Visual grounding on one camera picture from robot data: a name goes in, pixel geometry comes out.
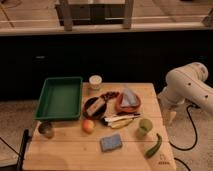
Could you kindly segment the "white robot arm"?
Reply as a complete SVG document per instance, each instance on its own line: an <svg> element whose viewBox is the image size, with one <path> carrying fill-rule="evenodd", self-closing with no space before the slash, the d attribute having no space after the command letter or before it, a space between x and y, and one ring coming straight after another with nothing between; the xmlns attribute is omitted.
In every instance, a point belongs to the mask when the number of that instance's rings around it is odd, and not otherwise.
<svg viewBox="0 0 213 171"><path fill-rule="evenodd" d="M176 117L175 108L185 100L213 114L213 88L205 84L207 78L208 69L200 62L172 69L166 74L166 86L157 95L165 125L172 123Z"/></svg>

